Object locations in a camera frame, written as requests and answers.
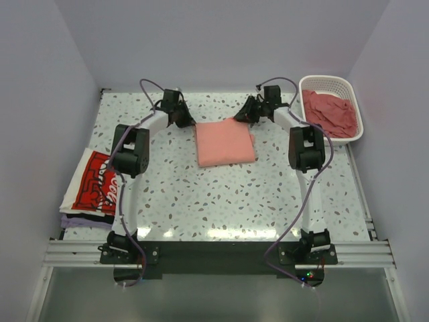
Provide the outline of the salmon pink t shirt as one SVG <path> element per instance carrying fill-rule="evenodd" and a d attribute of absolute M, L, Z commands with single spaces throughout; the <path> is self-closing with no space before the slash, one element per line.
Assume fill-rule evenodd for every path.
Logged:
<path fill-rule="evenodd" d="M 195 125 L 197 162 L 200 167 L 253 163 L 254 136 L 246 123 L 233 118 Z"/>

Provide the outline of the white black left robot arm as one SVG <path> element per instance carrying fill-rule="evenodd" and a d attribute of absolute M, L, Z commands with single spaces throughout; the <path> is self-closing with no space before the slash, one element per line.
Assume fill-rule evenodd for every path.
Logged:
<path fill-rule="evenodd" d="M 150 138 L 172 124 L 179 128 L 196 125 L 180 89 L 163 90 L 162 99 L 151 102 L 149 115 L 136 124 L 119 124 L 115 128 L 107 170 L 115 173 L 118 188 L 115 221 L 108 244 L 115 248 L 116 257 L 124 263 L 134 262 L 141 251 L 135 237 L 137 226 L 123 211 L 125 190 L 130 186 L 127 179 L 135 182 L 147 170 Z"/>

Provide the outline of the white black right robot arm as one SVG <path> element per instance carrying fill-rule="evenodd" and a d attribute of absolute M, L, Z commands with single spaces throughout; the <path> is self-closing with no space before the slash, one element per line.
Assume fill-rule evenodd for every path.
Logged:
<path fill-rule="evenodd" d="M 329 141 L 330 156 L 326 158 L 326 132 L 320 125 L 298 117 L 291 107 L 291 103 L 282 101 L 279 86 L 266 86 L 262 95 L 247 98 L 234 119 L 241 123 L 255 124 L 265 117 L 289 131 L 288 161 L 296 171 L 302 206 L 287 230 L 290 231 L 299 219 L 302 220 L 296 253 L 303 262 L 312 264 L 322 256 L 322 251 L 330 247 L 330 233 L 322 218 L 320 177 L 332 162 L 334 148 Z"/>

